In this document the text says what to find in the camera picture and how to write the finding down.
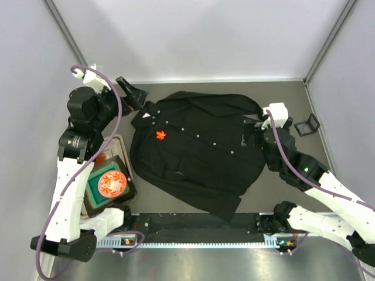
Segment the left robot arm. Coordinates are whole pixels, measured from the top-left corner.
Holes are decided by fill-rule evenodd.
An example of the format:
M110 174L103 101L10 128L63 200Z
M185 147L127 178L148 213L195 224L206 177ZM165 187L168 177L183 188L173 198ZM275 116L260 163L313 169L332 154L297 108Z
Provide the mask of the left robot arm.
M114 119L137 111L145 104L148 92L131 85L123 77L116 83L125 92L96 78L69 94L68 127L59 139L57 180L47 226L32 238L30 247L36 254L48 253L80 262L88 262L97 242L121 227L129 216L128 207L107 203L97 215L80 221L81 207L87 198L86 188L94 161L110 144L102 131Z

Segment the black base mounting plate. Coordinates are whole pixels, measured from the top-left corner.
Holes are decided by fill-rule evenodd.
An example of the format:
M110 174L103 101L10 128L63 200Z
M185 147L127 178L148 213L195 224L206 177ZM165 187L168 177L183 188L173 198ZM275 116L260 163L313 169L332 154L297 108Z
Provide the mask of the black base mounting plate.
M236 213L230 222L205 213L141 213L127 215L126 230L138 230L145 242L260 242L264 235L292 234L273 215Z

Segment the orange white patterned ball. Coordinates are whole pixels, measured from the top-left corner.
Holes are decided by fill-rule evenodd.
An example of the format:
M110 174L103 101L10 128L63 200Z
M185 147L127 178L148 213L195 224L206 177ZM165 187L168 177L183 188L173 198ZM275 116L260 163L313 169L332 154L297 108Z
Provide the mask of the orange white patterned ball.
M118 170L105 172L98 181L98 190L106 198L120 196L126 189L127 178L124 173Z

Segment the small black open box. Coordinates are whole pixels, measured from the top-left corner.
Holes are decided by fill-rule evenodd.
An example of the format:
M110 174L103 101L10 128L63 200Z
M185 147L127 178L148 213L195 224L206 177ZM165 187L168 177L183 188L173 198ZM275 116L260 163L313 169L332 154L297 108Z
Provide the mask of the small black open box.
M294 124L294 127L300 137L316 133L320 126L321 124L314 113L311 113L306 121Z

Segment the black box green lining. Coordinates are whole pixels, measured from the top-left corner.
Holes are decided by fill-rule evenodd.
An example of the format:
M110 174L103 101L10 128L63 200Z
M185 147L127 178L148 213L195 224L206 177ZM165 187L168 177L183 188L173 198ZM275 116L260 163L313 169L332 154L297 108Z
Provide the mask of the black box green lining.
M131 201L136 194L125 163L116 155L94 165L86 184L84 206L87 215L94 217L113 204Z

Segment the orange maple leaf brooch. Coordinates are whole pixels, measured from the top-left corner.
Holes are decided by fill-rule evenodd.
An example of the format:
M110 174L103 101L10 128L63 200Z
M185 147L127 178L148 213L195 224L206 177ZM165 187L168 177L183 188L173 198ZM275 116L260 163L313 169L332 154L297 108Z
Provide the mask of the orange maple leaf brooch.
M164 140L166 133L164 131L156 131L156 138L159 140Z

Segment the black button shirt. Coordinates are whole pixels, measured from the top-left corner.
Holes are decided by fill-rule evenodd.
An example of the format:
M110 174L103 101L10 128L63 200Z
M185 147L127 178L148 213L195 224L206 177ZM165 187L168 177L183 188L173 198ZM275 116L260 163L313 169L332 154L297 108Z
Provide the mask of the black button shirt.
M243 121L253 115L262 117L262 108L240 94L178 91L146 102L131 122L132 167L157 188L230 221L265 166L260 148L241 146Z

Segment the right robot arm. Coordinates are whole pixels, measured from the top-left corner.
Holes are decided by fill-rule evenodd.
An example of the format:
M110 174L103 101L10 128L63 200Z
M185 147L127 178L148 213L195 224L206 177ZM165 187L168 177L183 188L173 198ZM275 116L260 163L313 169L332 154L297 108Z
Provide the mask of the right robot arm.
M290 134L292 118L279 126L272 117L264 122L243 122L242 145L261 149L268 170L277 172L286 184L330 208L337 219L284 201L274 208L272 229L301 230L333 241L358 260L374 266L374 206L345 187L311 155L297 151Z

